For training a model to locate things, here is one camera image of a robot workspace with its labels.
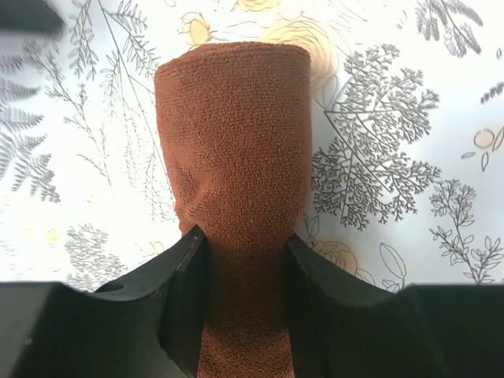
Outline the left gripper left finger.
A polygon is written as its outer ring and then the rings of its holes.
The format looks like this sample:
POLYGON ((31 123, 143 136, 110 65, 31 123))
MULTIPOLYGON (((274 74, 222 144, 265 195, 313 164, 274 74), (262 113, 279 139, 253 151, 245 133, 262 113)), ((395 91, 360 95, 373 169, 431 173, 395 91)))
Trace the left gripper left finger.
POLYGON ((94 292, 3 283, 1 374, 194 377, 205 301, 206 238, 198 228, 94 292))

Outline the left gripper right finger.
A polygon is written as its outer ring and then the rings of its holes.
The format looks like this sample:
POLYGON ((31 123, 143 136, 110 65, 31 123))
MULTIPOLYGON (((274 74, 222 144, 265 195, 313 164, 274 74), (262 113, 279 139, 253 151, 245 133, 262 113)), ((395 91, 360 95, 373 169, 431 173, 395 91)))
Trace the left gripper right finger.
POLYGON ((297 377, 502 376, 502 286, 413 285, 393 294, 298 236, 287 242, 285 265, 297 377))

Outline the brown towel pile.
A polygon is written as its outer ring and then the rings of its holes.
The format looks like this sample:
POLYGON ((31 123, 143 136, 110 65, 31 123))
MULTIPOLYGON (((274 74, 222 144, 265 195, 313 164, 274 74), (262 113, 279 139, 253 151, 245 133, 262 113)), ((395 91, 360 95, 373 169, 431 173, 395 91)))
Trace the brown towel pile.
POLYGON ((284 246, 311 180, 310 56, 271 43, 200 46, 154 75, 180 230, 210 254, 200 377, 291 377, 284 246))

